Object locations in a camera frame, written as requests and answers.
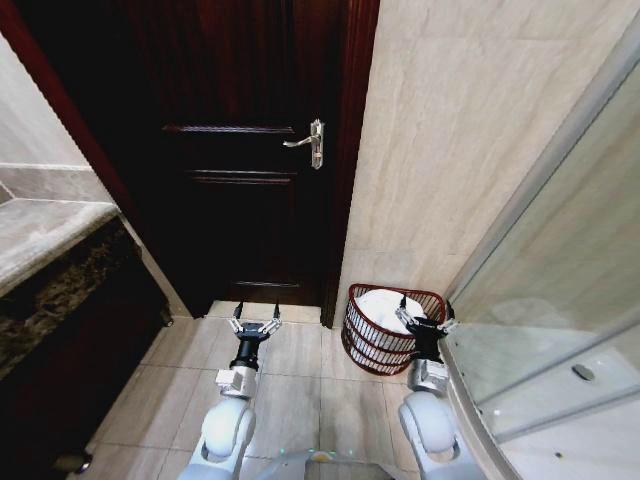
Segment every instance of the shower enclosure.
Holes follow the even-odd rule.
[[[449,292],[452,402],[490,478],[640,478],[637,30]]]

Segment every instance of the marble countertop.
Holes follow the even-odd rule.
[[[0,205],[0,297],[117,214],[108,203],[15,199]]]

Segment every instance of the red wicker basket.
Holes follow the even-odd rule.
[[[395,375],[411,363],[414,351],[413,335],[387,330],[368,319],[358,308],[356,298],[368,292],[384,288],[406,294],[422,306],[429,318],[439,323],[445,321],[444,300],[437,293],[424,290],[381,287],[355,283],[349,287],[349,303],[342,326],[342,345],[356,365],[376,375]]]

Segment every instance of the dark wooden door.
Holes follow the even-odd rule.
[[[14,4],[192,313],[214,299],[320,305],[345,2]],[[308,145],[282,146],[315,118],[320,170]]]

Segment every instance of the door lever handle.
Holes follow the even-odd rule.
[[[312,145],[315,145],[319,142],[320,142],[319,135],[309,135],[307,138],[305,138],[304,140],[300,140],[299,142],[282,142],[282,144],[285,147],[293,148],[293,147],[299,147],[301,145],[306,145],[307,143],[311,143]]]
[[[322,166],[322,146],[324,143],[324,123],[316,118],[311,122],[311,135],[298,142],[282,142],[288,148],[311,144],[311,166],[318,170]]]

